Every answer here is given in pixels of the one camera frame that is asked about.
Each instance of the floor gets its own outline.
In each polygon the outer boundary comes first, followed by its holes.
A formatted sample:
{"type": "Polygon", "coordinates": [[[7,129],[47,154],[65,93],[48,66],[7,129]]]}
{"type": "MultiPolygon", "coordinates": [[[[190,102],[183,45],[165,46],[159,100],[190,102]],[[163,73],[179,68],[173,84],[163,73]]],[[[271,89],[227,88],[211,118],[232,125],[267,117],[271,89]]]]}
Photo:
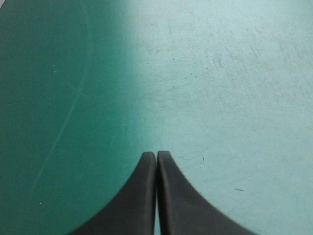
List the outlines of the floor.
{"type": "Polygon", "coordinates": [[[143,151],[160,149],[250,230],[313,234],[312,10],[310,0],[7,0],[0,234],[68,233],[143,151]]]}

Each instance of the teal floor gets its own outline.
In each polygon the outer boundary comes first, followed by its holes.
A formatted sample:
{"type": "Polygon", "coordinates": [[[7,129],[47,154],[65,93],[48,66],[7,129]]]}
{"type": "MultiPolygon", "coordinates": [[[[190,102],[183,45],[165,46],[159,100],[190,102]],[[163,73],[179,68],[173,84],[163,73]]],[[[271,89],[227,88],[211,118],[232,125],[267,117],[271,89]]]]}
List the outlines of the teal floor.
{"type": "Polygon", "coordinates": [[[6,0],[0,234],[68,233],[160,149],[250,230],[313,234],[312,11],[310,0],[6,0]]]}

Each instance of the black plastic part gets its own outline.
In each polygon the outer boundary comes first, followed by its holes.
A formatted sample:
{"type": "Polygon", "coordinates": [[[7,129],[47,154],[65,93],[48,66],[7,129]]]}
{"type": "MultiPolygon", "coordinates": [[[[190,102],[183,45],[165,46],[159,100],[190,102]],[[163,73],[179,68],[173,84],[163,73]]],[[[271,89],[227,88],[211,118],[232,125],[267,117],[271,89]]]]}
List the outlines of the black plastic part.
{"type": "Polygon", "coordinates": [[[157,202],[162,235],[254,235],[208,203],[171,154],[157,155],[157,202]]]}
{"type": "Polygon", "coordinates": [[[152,235],[156,206],[156,158],[143,153],[121,191],[72,235],[152,235]]]}

